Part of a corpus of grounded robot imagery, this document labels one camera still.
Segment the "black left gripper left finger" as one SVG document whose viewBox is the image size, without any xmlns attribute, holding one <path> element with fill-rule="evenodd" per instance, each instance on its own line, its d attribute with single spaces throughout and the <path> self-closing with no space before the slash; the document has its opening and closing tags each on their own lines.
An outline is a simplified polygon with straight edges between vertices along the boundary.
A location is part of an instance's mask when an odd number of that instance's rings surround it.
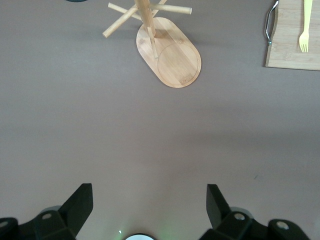
<svg viewBox="0 0 320 240">
<path fill-rule="evenodd" d="M 83 183 L 57 210 L 46 210 L 19 224 L 14 217 L 0 219 L 2 240 L 75 240 L 94 208 L 91 183 Z"/>
</svg>

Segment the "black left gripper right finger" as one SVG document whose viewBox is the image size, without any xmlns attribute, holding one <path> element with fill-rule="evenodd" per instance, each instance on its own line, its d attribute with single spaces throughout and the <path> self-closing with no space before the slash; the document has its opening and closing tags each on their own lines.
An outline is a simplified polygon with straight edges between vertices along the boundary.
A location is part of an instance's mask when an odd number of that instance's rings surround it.
<svg viewBox="0 0 320 240">
<path fill-rule="evenodd" d="M 232 210 L 216 184 L 206 189 L 206 211 L 212 228 L 202 240 L 308 240 L 294 222 L 272 219 L 262 225 L 242 210 Z"/>
</svg>

